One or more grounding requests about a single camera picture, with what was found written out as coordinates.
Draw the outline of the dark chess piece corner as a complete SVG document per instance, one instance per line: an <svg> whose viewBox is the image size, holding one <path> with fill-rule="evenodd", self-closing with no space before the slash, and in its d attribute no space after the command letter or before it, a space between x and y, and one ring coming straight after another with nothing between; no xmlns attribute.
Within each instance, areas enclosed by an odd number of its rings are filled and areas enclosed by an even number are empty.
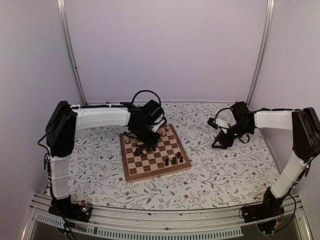
<svg viewBox="0 0 320 240"><path fill-rule="evenodd" d="M180 163L184 161L184 157L180 151L177 152L176 158L179 160Z"/></svg>

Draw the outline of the dark chess piece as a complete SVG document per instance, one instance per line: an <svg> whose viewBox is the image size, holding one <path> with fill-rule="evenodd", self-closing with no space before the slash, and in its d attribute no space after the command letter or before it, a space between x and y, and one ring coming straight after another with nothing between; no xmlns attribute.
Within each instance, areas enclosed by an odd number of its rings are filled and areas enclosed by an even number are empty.
<svg viewBox="0 0 320 240"><path fill-rule="evenodd" d="M165 165L166 167L169 165L169 159L168 159L168 158L165 159L164 165Z"/></svg>
<svg viewBox="0 0 320 240"><path fill-rule="evenodd" d="M176 165L177 164L177 158L175 156L172 158L171 164L172 165Z"/></svg>

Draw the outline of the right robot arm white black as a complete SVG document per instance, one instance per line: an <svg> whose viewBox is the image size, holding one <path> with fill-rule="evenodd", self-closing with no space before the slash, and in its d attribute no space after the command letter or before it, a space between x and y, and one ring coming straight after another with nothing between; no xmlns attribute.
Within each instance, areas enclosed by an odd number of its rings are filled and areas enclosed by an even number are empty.
<svg viewBox="0 0 320 240"><path fill-rule="evenodd" d="M244 101L239 101L229 106L228 110L235 124L230 125L217 115L207 121L209 126L220 130L211 145L214 149L226 150L235 140L250 137L256 129L291 132L291 155L279 178L267 188L261 204L247 205L241 210L246 222L282 215L284 199L302 177L308 175L313 159L320 154L320 121L315 109L261 108L252 111Z"/></svg>

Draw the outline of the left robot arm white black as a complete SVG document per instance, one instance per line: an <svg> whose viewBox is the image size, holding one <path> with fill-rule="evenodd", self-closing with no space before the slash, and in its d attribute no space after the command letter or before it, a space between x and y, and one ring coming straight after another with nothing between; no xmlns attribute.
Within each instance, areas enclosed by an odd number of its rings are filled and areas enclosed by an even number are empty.
<svg viewBox="0 0 320 240"><path fill-rule="evenodd" d="M131 102L118 105L70 105L60 101L51 115L42 141L46 153L44 169L50 183L51 206L49 213L63 219L87 222L91 216L92 205L81 201L73 203L68 186L69 159L75 147L75 134L84 129L96 127L127 127L146 146L154 147L160 138L157 132L167 123L161 102L149 100L142 106Z"/></svg>

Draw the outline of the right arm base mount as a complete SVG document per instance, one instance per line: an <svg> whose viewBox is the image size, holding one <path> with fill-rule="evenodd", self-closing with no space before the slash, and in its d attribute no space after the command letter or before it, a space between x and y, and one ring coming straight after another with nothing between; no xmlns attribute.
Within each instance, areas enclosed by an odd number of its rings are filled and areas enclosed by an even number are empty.
<svg viewBox="0 0 320 240"><path fill-rule="evenodd" d="M285 210L282 203L271 203L264 200L261 204L244 205L240 210L239 217L245 223L257 222L257 229L264 235L275 233L284 216Z"/></svg>

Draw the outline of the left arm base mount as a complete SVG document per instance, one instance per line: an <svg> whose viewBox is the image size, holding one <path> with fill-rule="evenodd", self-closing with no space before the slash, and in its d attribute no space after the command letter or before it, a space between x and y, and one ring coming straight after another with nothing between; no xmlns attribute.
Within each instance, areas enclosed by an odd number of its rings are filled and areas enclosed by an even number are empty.
<svg viewBox="0 0 320 240"><path fill-rule="evenodd" d="M91 203L84 200L73 203L70 200L52 200L48 212L62 218L88 223L92 214Z"/></svg>

